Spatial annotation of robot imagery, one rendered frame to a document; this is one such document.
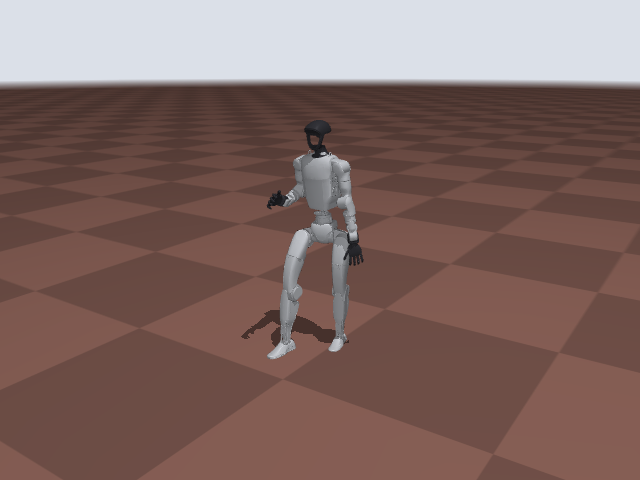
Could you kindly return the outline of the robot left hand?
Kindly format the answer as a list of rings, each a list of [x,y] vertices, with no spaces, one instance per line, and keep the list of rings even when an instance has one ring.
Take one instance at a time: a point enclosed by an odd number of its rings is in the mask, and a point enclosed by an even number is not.
[[[347,234],[348,243],[349,243],[350,245],[347,247],[347,248],[348,248],[348,250],[347,250],[347,252],[346,252],[346,254],[345,254],[344,258],[343,258],[343,260],[346,260],[346,257],[347,257],[347,255],[348,255],[348,253],[349,253],[349,256],[350,256],[350,257],[349,257],[349,265],[351,265],[351,264],[352,264],[352,257],[353,257],[353,265],[354,265],[354,266],[356,265],[356,259],[355,259],[355,257],[357,257],[357,264],[358,264],[358,265],[360,264],[359,255],[360,255],[360,258],[361,258],[361,262],[363,263],[362,250],[361,250],[360,246],[357,244],[357,243],[359,242],[359,236],[358,236],[358,233],[357,233],[357,237],[358,237],[358,240],[356,240],[356,241],[350,241],[350,239],[349,239],[349,233]]]

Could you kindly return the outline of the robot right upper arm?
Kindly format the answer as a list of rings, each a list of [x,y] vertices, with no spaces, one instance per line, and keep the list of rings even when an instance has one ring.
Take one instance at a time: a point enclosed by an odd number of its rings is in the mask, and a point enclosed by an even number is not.
[[[297,185],[294,187],[301,198],[305,197],[304,186],[303,186],[303,178],[302,178],[302,170],[301,170],[301,160],[305,155],[301,155],[293,161],[293,166],[295,169],[295,180]]]

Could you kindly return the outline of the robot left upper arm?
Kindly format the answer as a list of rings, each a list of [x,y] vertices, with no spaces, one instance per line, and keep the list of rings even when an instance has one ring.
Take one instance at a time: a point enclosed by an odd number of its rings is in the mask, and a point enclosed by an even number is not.
[[[341,197],[337,200],[337,206],[340,209],[347,209],[345,200],[347,197],[352,198],[351,194],[351,181],[350,181],[350,164],[341,159],[331,160],[332,171],[337,176],[338,186],[341,192]]]

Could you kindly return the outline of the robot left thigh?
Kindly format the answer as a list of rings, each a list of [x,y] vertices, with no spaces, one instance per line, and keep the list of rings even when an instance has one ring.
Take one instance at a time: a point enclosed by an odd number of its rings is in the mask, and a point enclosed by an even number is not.
[[[349,253],[346,257],[346,260],[343,260],[348,246],[347,239],[348,232],[335,229],[334,230],[334,241],[332,248],[332,295],[335,296],[335,293],[340,293],[341,296],[344,296],[346,291],[346,282],[347,282],[347,273],[349,268]]]

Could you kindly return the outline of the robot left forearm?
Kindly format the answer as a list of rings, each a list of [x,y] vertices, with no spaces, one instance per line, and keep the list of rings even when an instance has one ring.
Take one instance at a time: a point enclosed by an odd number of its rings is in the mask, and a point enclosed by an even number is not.
[[[358,240],[357,237],[357,225],[355,218],[355,206],[351,197],[347,197],[345,200],[346,210],[343,211],[343,216],[345,219],[346,229],[349,233],[350,241]]]

